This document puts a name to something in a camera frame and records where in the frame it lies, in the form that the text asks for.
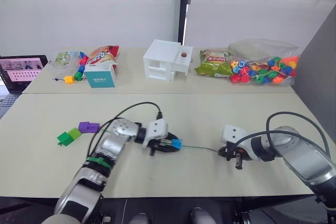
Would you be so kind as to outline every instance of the gray wall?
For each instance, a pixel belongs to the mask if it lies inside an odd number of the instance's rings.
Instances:
[[[293,86],[336,142],[336,8],[301,54]]]

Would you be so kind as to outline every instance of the laptop keyboard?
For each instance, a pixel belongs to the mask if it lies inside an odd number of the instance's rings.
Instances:
[[[0,107],[11,107],[20,94],[9,94],[6,98],[0,103]]]

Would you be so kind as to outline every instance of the laptop screen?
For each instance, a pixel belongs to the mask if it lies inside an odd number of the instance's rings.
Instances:
[[[47,62],[45,56],[0,57],[0,75],[10,93],[21,93]]]

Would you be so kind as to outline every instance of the green snack bag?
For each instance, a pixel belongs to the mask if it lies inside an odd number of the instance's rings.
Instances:
[[[228,51],[205,49],[199,53],[201,65],[195,68],[198,74],[212,77],[233,76],[232,68],[229,64],[231,55]]]

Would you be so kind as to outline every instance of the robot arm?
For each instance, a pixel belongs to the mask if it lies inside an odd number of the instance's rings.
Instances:
[[[125,143],[135,141],[144,148],[151,147],[154,154],[157,142],[168,135],[164,119],[151,122],[145,129],[120,118],[111,127],[111,134],[102,139],[59,198],[55,215],[43,224],[91,222],[98,215],[103,200],[101,192]]]
[[[282,126],[275,131],[299,134],[295,129]],[[222,156],[242,137],[249,135],[243,129],[226,125],[222,141],[226,143]],[[273,147],[266,135],[249,138],[240,143],[234,151],[236,168],[242,169],[243,160],[271,161],[283,157],[286,165],[307,185],[325,205],[328,213],[336,215],[336,165],[319,148],[289,134],[270,134]]]

